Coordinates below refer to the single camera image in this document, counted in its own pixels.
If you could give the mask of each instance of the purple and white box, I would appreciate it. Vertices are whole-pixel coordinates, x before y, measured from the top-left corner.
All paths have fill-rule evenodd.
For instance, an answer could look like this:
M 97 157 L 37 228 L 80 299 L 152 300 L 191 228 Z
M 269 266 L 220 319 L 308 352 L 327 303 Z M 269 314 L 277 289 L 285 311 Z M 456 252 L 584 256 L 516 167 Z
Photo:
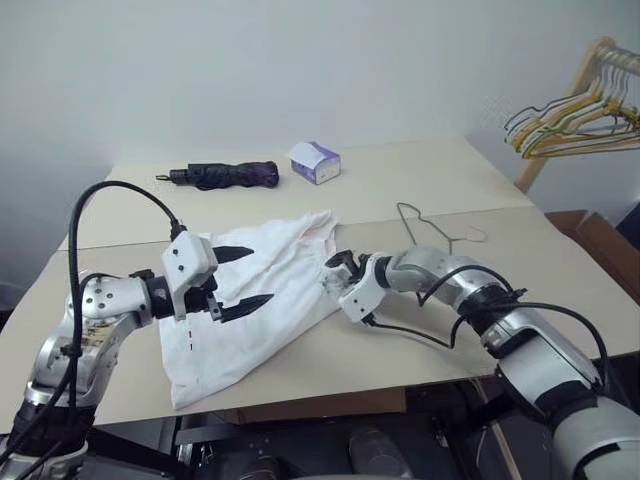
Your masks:
M 340 155 L 316 142 L 299 142 L 289 152 L 291 168 L 314 185 L 340 175 Z

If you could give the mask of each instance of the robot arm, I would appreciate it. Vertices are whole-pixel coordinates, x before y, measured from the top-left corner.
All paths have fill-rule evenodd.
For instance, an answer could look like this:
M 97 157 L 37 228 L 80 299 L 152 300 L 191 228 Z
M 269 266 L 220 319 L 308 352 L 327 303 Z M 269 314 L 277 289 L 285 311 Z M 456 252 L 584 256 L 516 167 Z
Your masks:
M 82 464 L 86 435 L 118 363 L 120 345 L 134 330 L 150 325 L 154 318 L 174 316 L 180 321 L 187 313 L 199 311 L 208 311 L 213 321 L 224 323 L 264 305 L 272 295 L 243 299 L 230 308 L 225 308 L 215 298 L 217 285 L 213 274 L 218 265 L 251 253 L 252 250 L 244 247 L 213 248 L 208 240 L 185 230 L 162 254 L 166 276 L 156 277 L 150 270 L 145 270 L 128 278 L 87 277 L 88 281 L 83 282 L 82 355 L 78 359 L 74 418 L 69 419 L 67 387 L 39 426 L 0 464 L 0 478 L 17 478 L 58 442 L 64 443 L 38 470 L 38 478 L 71 478 L 65 475 Z M 61 324 L 37 355 L 23 404 L 16 414 L 10 436 L 0 444 L 0 453 L 46 408 L 65 376 L 69 356 L 64 352 L 73 336 L 70 298 Z
M 637 478 L 640 417 L 602 394 L 602 379 L 589 359 L 536 310 L 486 311 L 516 300 L 496 277 L 466 266 L 482 268 L 473 258 L 426 246 L 395 256 L 361 255 L 359 266 L 347 251 L 327 262 L 326 284 L 339 292 L 338 303 L 351 321 L 366 323 L 388 293 L 428 292 L 441 283 L 433 295 L 468 316 L 498 360 L 504 390 L 553 431 L 570 478 Z M 451 275 L 461 267 L 468 269 Z

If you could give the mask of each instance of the table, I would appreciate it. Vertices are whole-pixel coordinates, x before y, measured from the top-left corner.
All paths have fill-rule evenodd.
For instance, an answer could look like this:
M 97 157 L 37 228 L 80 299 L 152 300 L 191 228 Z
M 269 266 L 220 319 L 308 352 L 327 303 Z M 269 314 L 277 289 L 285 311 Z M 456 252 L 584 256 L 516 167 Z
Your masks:
M 453 236 L 470 226 L 488 235 L 486 243 L 456 243 L 455 253 L 482 259 L 506 276 L 515 288 L 526 287 L 530 301 L 547 301 L 576 309 L 601 331 L 611 355 L 640 348 L 640 308 L 572 240 L 560 234 L 534 207 L 457 213 L 430 217 Z M 410 221 L 420 243 L 443 240 L 428 226 Z M 407 248 L 409 238 L 398 220 L 341 225 L 341 248 L 358 252 Z M 83 268 L 127 274 L 160 266 L 165 243 L 85 249 Z M 8 431 L 22 400 L 24 382 L 35 353 L 62 318 L 68 294 L 66 254 L 56 252 L 10 318 L 0 336 L 0 364 L 5 365 L 0 397 L 0 431 Z M 419 309 L 412 295 L 388 296 L 381 319 L 393 320 L 446 336 L 455 314 L 430 302 Z M 597 349 L 589 333 L 561 315 L 546 317 L 590 357 Z M 295 398 L 414 385 L 490 374 L 495 361 L 468 327 L 460 331 L 455 351 L 378 333 L 335 313 L 302 335 L 242 382 L 175 412 L 169 382 L 162 369 L 157 324 L 134 332 L 121 349 L 97 424 L 164 417 L 264 404 Z M 144 385 L 139 379 L 144 378 Z M 132 385 L 138 385 L 135 392 Z
M 135 183 L 157 195 L 194 232 L 225 232 L 273 218 L 332 210 L 342 224 L 397 218 L 396 202 L 419 205 L 424 215 L 531 206 L 531 202 L 462 138 L 340 149 L 342 174 L 313 186 L 291 170 L 282 153 L 199 162 L 267 161 L 278 164 L 277 189 L 231 188 L 200 192 L 155 180 L 187 162 L 116 165 L 110 180 Z M 96 195 L 80 223 L 80 248 L 168 240 L 162 212 L 139 195 L 107 189 Z M 67 248 L 66 240 L 61 249 Z

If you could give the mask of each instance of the white wall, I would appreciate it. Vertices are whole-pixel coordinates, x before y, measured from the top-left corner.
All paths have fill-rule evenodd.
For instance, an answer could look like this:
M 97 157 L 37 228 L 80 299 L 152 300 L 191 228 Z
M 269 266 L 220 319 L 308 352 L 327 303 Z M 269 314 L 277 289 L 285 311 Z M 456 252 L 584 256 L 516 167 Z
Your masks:
M 114 162 L 494 127 L 562 93 L 594 38 L 640 50 L 640 4 L 25 0 L 0 3 L 0 35 L 0 283 L 19 294 Z

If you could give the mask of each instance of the white cloth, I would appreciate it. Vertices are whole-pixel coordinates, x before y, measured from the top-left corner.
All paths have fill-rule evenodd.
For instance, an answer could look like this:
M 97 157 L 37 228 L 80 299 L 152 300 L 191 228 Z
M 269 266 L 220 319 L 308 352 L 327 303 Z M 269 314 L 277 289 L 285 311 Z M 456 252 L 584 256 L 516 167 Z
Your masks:
M 220 265 L 216 297 L 230 307 L 240 299 L 273 293 L 257 311 L 221 324 L 208 313 L 159 322 L 162 363 L 178 409 L 241 380 L 279 349 L 328 316 L 337 305 L 325 292 L 324 262 L 335 254 L 337 219 L 330 211 L 298 220 L 273 220 L 212 239 L 214 246 L 249 247 L 255 253 Z

